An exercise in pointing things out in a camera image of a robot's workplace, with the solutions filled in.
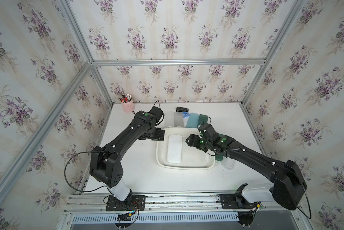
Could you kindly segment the dark green pencil case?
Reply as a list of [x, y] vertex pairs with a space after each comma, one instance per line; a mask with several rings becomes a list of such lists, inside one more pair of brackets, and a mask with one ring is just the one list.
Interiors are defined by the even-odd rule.
[[204, 123], [207, 123], [209, 120], [208, 116], [207, 115], [204, 115], [204, 114], [200, 114], [199, 117], [198, 117], [198, 123], [197, 123], [197, 128], [204, 124]]
[[221, 162], [223, 160], [223, 157], [224, 157], [224, 150], [226, 149], [225, 147], [225, 141], [226, 141], [226, 138], [223, 134], [218, 134], [220, 139], [218, 140], [218, 142], [216, 143], [216, 146], [218, 148], [215, 148], [215, 158], [216, 158], [216, 161], [219, 161]]

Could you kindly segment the light blue pencil case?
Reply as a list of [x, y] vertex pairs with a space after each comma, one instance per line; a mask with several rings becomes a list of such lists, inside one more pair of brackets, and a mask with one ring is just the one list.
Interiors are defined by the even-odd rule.
[[199, 126], [198, 124], [199, 117], [200, 117], [200, 114], [190, 113], [185, 127], [197, 128]]

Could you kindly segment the white pencil case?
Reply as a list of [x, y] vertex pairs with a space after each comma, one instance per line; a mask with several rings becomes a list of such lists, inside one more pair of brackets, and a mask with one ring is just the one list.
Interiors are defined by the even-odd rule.
[[167, 162], [180, 164], [182, 161], [182, 136], [170, 135], [168, 139]]

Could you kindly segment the white storage basin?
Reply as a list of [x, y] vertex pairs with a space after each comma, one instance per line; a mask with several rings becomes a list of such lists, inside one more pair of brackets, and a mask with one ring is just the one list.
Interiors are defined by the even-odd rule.
[[[182, 136], [182, 161], [180, 164], [167, 162], [168, 139], [170, 135]], [[208, 170], [215, 165], [215, 158], [209, 156], [201, 150], [189, 147], [185, 140], [190, 134], [199, 134], [196, 128], [188, 127], [168, 127], [165, 129], [164, 141], [157, 142], [156, 160], [157, 163], [165, 168], [181, 170]]]

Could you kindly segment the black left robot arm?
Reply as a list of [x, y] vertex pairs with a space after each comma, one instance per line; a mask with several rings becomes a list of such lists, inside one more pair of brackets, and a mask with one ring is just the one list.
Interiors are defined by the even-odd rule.
[[137, 140], [164, 141], [165, 131], [157, 127], [163, 118], [164, 112], [155, 106], [149, 112], [139, 111], [113, 141], [93, 149], [90, 176], [103, 183], [117, 201], [129, 204], [132, 198], [132, 190], [122, 179], [121, 161], [125, 153]]

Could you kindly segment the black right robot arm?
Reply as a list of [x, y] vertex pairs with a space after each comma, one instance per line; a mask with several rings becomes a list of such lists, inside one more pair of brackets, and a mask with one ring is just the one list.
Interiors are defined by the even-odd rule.
[[189, 147], [204, 152], [211, 150], [215, 155], [241, 162], [273, 183], [269, 192], [279, 205], [288, 210], [298, 207], [302, 197], [306, 195], [307, 185], [294, 161], [283, 162], [269, 158], [230, 136], [219, 134], [211, 124], [200, 125], [198, 131], [198, 135], [191, 134], [185, 140]]

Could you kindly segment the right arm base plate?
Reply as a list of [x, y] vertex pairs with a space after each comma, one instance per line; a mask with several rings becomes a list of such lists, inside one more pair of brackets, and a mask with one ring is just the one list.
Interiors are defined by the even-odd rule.
[[218, 201], [221, 203], [223, 209], [253, 209], [256, 210], [260, 207], [260, 202], [249, 202], [243, 197], [243, 190], [248, 186], [247, 183], [241, 186], [233, 194], [220, 194]]

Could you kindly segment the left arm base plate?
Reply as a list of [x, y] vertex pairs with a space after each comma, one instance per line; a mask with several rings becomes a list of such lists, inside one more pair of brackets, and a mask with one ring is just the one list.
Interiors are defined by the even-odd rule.
[[120, 201], [113, 195], [110, 195], [104, 202], [106, 203], [106, 211], [143, 211], [145, 209], [146, 196], [132, 195], [127, 197], [125, 201]]

